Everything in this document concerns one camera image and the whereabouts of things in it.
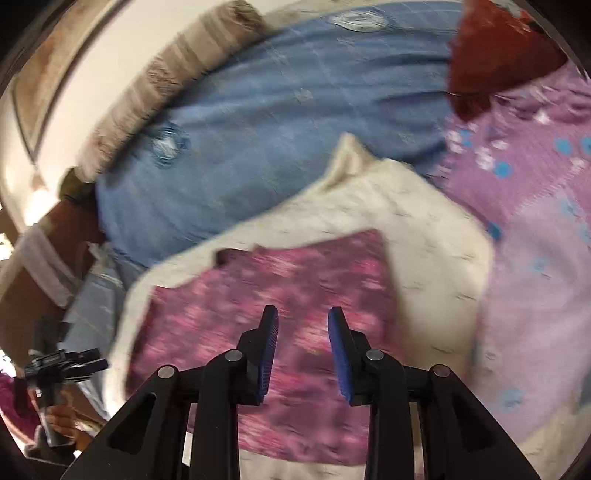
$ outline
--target bedsheet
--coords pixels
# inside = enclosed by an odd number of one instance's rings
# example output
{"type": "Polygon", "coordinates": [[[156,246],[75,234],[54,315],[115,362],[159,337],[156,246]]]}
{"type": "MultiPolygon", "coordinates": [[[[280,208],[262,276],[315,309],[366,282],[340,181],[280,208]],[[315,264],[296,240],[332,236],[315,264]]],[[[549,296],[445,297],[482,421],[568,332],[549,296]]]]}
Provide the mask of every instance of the bedsheet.
{"type": "MultiPolygon", "coordinates": [[[[409,363],[421,368],[446,363],[465,377],[477,303],[492,265],[491,242],[469,214],[415,173],[398,162],[376,161],[354,137],[345,135],[326,174],[301,195],[170,258],[133,286],[109,355],[103,390],[109,413],[125,402],[129,358],[154,286],[184,284],[212,267],[221,248],[291,248],[365,228],[382,232],[391,276],[401,286],[397,313],[406,330],[409,363]]],[[[519,447],[543,480],[557,480],[590,431],[591,404],[581,406],[573,392],[519,447]]],[[[186,462],[191,445],[187,436],[186,462]]],[[[240,461],[245,479],[363,478],[363,466],[289,462],[247,450],[240,451],[240,461]]],[[[415,462],[421,478],[419,446],[415,462]]]]}
{"type": "Polygon", "coordinates": [[[98,179],[103,230],[144,266],[297,194],[343,131],[426,171],[462,5],[393,3],[305,21],[191,86],[98,179]]]}

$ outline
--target fabric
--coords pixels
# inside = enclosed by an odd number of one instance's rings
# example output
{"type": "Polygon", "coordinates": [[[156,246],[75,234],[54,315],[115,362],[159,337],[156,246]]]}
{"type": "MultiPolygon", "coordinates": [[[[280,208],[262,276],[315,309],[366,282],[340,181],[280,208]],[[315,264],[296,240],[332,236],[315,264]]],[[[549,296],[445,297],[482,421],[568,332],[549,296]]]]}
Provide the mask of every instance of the fabric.
{"type": "MultiPolygon", "coordinates": [[[[93,264],[87,242],[102,243],[96,213],[68,200],[58,203],[39,222],[66,267],[83,277],[93,264]]],[[[58,324],[65,310],[57,306],[12,255],[0,272],[0,348],[17,367],[29,363],[33,322],[46,317],[58,324]]]]}
{"type": "Polygon", "coordinates": [[[490,110],[490,95],[543,77],[567,60],[509,0],[467,0],[452,45],[449,98],[464,121],[490,110]]]}
{"type": "Polygon", "coordinates": [[[591,367],[591,85],[569,63],[455,119],[444,191],[498,240],[474,392],[521,441],[580,391],[591,367]]]}
{"type": "Polygon", "coordinates": [[[35,429],[41,422],[30,399],[26,397],[25,401],[26,408],[18,412],[14,405],[14,379],[0,372],[0,411],[22,435],[32,441],[35,437],[35,429]]]}
{"type": "Polygon", "coordinates": [[[321,178],[343,131],[428,170],[445,151],[461,11],[395,3],[310,20],[192,83],[98,179],[113,248],[150,267],[273,208],[321,178]]]}
{"type": "MultiPolygon", "coordinates": [[[[154,286],[174,288],[190,281],[211,268],[215,253],[224,248],[296,248],[372,228],[385,242],[405,361],[420,368],[445,363],[464,376],[491,265],[489,239],[470,215],[407,166],[378,161],[352,135],[344,135],[325,176],[301,195],[170,258],[134,284],[109,355],[111,368],[103,386],[109,413],[126,400],[129,360],[154,286]]],[[[187,449],[184,458],[189,457],[187,449]]],[[[258,479],[360,478],[363,471],[287,462],[245,450],[241,461],[245,478],[247,472],[258,479]],[[259,468],[261,476],[255,473],[259,468]]]]}
{"type": "Polygon", "coordinates": [[[65,308],[76,295],[80,281],[58,256],[39,224],[19,238],[13,256],[58,307],[65,308]]]}
{"type": "Polygon", "coordinates": [[[263,22],[243,0],[220,5],[181,32],[133,81],[77,158],[76,176],[93,182],[131,136],[189,82],[261,37],[263,22]]]}
{"type": "MultiPolygon", "coordinates": [[[[117,256],[109,244],[104,244],[64,317],[70,327],[61,347],[75,352],[98,348],[100,354],[107,358],[127,291],[144,270],[117,256]]],[[[108,413],[102,399],[104,374],[104,371],[98,372],[89,380],[78,383],[78,386],[96,412],[106,419],[108,413]]]]}
{"type": "Polygon", "coordinates": [[[187,370],[235,348],[271,304],[280,323],[272,382],[263,407],[239,407],[240,448],[297,462],[362,464],[369,410],[350,408],[340,395],[327,313],[342,306],[352,329],[403,361],[393,293],[376,230],[242,252],[183,286],[155,289],[135,342],[128,395],[161,365],[187,370]]]}

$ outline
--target human hand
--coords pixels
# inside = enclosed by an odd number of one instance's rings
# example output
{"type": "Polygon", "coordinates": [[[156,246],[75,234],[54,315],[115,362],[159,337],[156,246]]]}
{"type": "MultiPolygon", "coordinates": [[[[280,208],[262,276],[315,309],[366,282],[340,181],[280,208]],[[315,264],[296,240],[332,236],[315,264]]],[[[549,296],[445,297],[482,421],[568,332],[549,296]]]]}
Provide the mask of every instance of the human hand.
{"type": "MultiPolygon", "coordinates": [[[[76,442],[76,449],[82,452],[88,447],[89,443],[92,441],[92,437],[88,435],[88,433],[78,429],[76,412],[72,408],[72,397],[64,391],[62,391],[61,394],[67,400],[67,403],[47,407],[45,410],[45,418],[47,423],[57,433],[61,433],[63,436],[74,440],[76,442]]],[[[35,392],[29,390],[29,396],[37,413],[39,413],[35,392]]]]}

